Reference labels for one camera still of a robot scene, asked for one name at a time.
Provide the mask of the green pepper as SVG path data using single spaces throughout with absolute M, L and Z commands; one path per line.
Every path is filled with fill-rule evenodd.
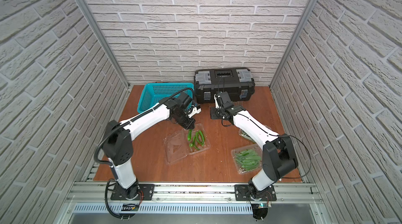
M 192 130 L 191 130 L 191 129 L 188 131 L 188 134 L 187 134 L 187 141 L 188 141 L 188 142 L 191 142 L 191 141 L 192 141 Z

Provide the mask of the clear clamshell container with peppers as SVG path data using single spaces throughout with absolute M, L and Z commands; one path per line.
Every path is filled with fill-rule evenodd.
M 192 129 L 192 141 L 187 141 L 189 130 L 180 130 L 164 138 L 165 160 L 167 164 L 174 164 L 189 156 L 205 152 L 211 147 L 204 126 L 199 123 Z

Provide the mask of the teal plastic basket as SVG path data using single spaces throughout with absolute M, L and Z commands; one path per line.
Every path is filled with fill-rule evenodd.
M 194 88 L 192 83 L 149 83 L 144 86 L 138 103 L 137 112 L 143 113 L 153 107 L 161 99 L 185 89 Z

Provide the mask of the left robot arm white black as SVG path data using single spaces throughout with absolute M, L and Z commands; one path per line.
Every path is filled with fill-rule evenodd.
M 138 180 L 134 174 L 131 158 L 134 154 L 132 142 L 143 132 L 167 119 L 174 119 L 184 129 L 194 129 L 194 115 L 201 112 L 198 104 L 186 94 L 165 98 L 156 105 L 122 122 L 108 123 L 103 140 L 98 144 L 94 160 L 110 167 L 115 181 L 124 190 L 136 188 Z

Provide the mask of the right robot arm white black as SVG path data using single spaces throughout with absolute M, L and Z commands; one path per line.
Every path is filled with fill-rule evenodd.
M 256 120 L 242 106 L 234 105 L 228 92 L 214 95 L 211 119 L 229 121 L 243 130 L 262 150 L 262 169 L 249 181 L 249 191 L 259 193 L 298 167 L 295 148 L 289 135 L 280 135 Z

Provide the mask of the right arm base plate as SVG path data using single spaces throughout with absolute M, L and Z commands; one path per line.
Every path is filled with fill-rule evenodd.
M 235 184 L 234 194 L 236 201 L 242 202 L 275 202 L 277 201 L 276 192 L 273 185 L 259 191 L 249 184 Z

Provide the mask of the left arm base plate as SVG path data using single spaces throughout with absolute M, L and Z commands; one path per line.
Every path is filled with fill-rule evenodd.
M 139 201 L 142 197 L 143 201 L 152 200 L 155 184 L 134 184 L 130 188 L 125 189 L 118 183 L 115 184 L 112 194 L 112 201 Z

